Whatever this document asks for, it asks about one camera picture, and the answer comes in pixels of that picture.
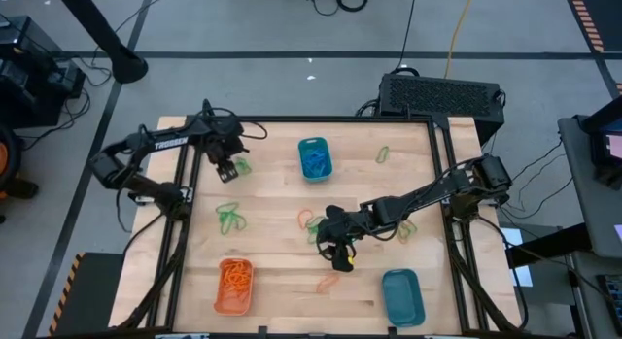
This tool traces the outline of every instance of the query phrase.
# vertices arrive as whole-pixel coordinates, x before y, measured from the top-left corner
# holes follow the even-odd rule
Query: orange rubber band
[[[311,218],[307,219],[307,221],[302,221],[300,219],[300,216],[302,216],[303,213],[311,214]],[[305,229],[307,222],[310,221],[311,219],[313,219],[313,212],[310,209],[301,210],[300,213],[298,213],[298,226],[300,226],[300,229]]]
[[[339,282],[339,275],[335,273],[331,273],[327,275],[326,277],[324,277],[318,283],[318,286],[316,287],[315,291],[319,294],[326,294],[328,292],[328,289],[334,286],[334,284],[336,284],[337,282]]]

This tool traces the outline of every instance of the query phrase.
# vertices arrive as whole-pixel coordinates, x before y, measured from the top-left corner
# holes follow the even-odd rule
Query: wooden tabletop
[[[183,117],[161,118],[159,128],[183,125]],[[450,119],[457,160],[481,155],[472,119]],[[423,293],[426,320],[420,326],[400,328],[400,334],[459,334],[460,326],[450,275],[447,248],[438,205],[410,216],[418,231],[408,243],[397,238],[380,242],[366,237],[356,242],[355,271],[340,273],[326,293],[317,284],[331,274],[330,262],[307,243],[308,233],[298,227],[303,209],[322,215],[327,205],[357,211],[359,203],[385,195],[402,195],[434,179],[427,128],[416,123],[286,123],[267,122],[266,140],[244,139],[253,168],[248,176],[223,184],[214,166],[202,160],[194,197],[190,238],[177,305],[175,330],[250,332],[267,325],[269,333],[325,332],[383,334],[391,326],[381,291],[382,275],[396,268],[416,272]],[[245,123],[245,132],[260,134]],[[322,136],[333,159],[331,178],[308,184],[300,173],[297,143]],[[442,136],[437,133],[443,158]],[[383,146],[390,157],[375,162]],[[179,150],[154,153],[147,175],[157,182],[173,181]],[[188,160],[186,181],[191,160]],[[238,213],[248,226],[220,233],[215,209],[239,202]],[[494,211],[480,208],[482,216],[497,221]],[[139,208],[134,233],[158,213],[156,207]],[[110,325],[122,322],[154,281],[164,222],[147,230],[127,253]],[[520,323],[514,288],[500,236],[481,222],[471,226],[481,284],[508,319]],[[218,315],[213,304],[219,281],[219,263],[244,257],[256,267],[252,303],[241,317]],[[471,327],[477,327],[472,294],[465,283]],[[158,323],[168,301],[162,293]]]

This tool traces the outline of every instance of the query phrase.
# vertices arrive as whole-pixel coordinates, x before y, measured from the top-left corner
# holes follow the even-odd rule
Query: gray floor
[[[0,12],[32,16],[68,51],[92,51],[95,44],[62,3],[49,0],[48,5],[47,1],[0,1]],[[116,27],[143,0],[94,1]],[[407,50],[447,51],[465,1],[417,0]],[[369,0],[359,13],[321,17],[305,0],[162,0],[150,8],[136,50],[399,51],[409,4],[410,0]],[[318,6],[329,11],[334,1],[318,0]],[[134,20],[120,31],[125,42],[133,26]],[[473,0],[456,51],[587,52],[589,48],[566,0]],[[161,116],[194,113],[205,97],[244,115],[352,115],[376,96],[382,74],[397,63],[394,58],[307,56],[153,58],[148,62],[146,78],[122,87],[104,144],[134,132],[139,123],[155,127]],[[106,65],[107,61],[97,63]],[[430,77],[442,77],[445,67],[444,59],[406,59],[403,63]],[[608,61],[607,67],[614,79],[622,82],[622,61]],[[589,59],[455,59],[451,71],[451,78],[499,83],[507,92],[506,124],[493,152],[501,156],[510,173],[557,144],[558,118],[590,114],[611,99],[597,64]],[[92,76],[102,78],[97,72]],[[9,218],[0,226],[0,265],[5,270],[0,274],[2,337],[22,335],[111,88],[112,82],[89,88],[91,111],[71,130],[53,134],[26,153],[23,172],[39,183],[39,196],[25,202],[3,201],[0,206]],[[558,159],[525,190],[527,210],[535,209],[569,177],[565,160]],[[127,201],[122,203],[123,221],[130,225],[134,209]],[[526,222],[581,222],[572,186]],[[91,180],[59,266],[40,335],[47,334],[73,256],[80,252],[119,253],[127,239],[116,224],[114,193]],[[539,306],[533,312],[530,328],[538,333],[560,335],[571,329],[567,310]],[[537,320],[546,316],[556,320]]]

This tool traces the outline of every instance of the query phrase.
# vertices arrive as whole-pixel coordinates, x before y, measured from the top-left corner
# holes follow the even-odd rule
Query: blue plastic container
[[[328,142],[325,138],[315,137],[298,143],[302,176],[309,183],[324,181],[332,174],[332,160]]]
[[[426,320],[417,275],[409,269],[391,270],[382,277],[382,293],[389,321],[396,327],[420,325]]]

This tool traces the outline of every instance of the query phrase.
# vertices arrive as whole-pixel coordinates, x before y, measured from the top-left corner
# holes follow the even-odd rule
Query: plastic bin
[[[302,176],[309,183],[324,181],[332,174],[328,142],[323,137],[301,140],[298,143]]]
[[[396,327],[420,325],[426,320],[417,275],[409,269],[391,270],[382,277],[387,317]]]

